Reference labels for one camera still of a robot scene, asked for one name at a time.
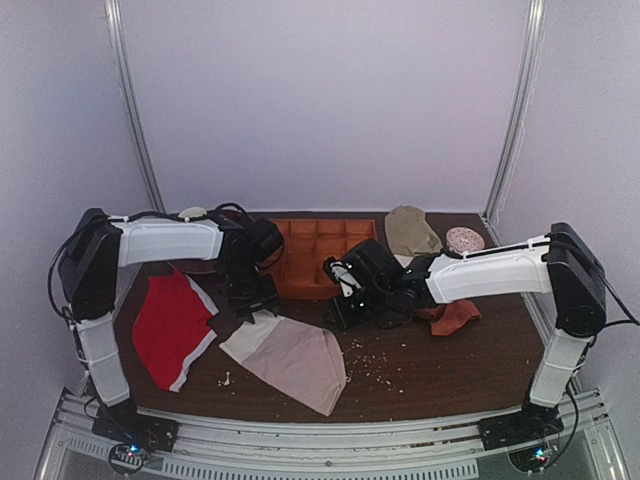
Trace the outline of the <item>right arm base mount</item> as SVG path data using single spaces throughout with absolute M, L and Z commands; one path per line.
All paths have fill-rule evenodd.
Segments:
M 559 439 L 564 424 L 557 407 L 523 406 L 519 411 L 481 419 L 478 430 L 485 451 L 506 448 L 519 472 L 542 472 L 560 453 L 550 438 Z

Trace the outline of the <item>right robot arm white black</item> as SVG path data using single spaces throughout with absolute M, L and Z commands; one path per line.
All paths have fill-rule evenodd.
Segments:
M 567 223 L 509 246 L 476 252 L 443 251 L 402 265 L 376 240 L 360 242 L 323 270 L 341 289 L 337 323 L 351 328 L 388 311 L 409 313 L 458 300 L 516 293 L 552 295 L 555 327 L 527 393 L 530 404 L 552 409 L 606 324 L 606 275 Z

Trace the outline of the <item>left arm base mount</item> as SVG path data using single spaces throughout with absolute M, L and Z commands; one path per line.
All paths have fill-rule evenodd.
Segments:
M 92 433 L 115 442 L 107 453 L 107 463 L 117 474 L 131 476 L 156 460 L 155 455 L 171 453 L 177 440 L 179 424 L 171 419 L 124 412 L 100 406 Z

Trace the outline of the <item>mauve underwear white waistband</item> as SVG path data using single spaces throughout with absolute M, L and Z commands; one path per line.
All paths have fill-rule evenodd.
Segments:
M 232 360 L 311 410 L 329 416 L 347 383 L 343 353 L 326 329 L 261 310 L 220 344 Z

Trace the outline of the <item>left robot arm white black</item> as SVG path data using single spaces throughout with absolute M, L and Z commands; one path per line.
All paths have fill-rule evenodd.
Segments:
M 118 407 L 131 400 L 113 327 L 120 269 L 161 261 L 213 261 L 231 311 L 251 321 L 260 310 L 279 309 L 277 287 L 267 270 L 283 253 L 284 237 L 276 224 L 233 202 L 183 214 L 112 216 L 91 208 L 54 254 L 47 279 L 60 281 L 65 302 L 49 302 L 74 332 L 99 403 Z

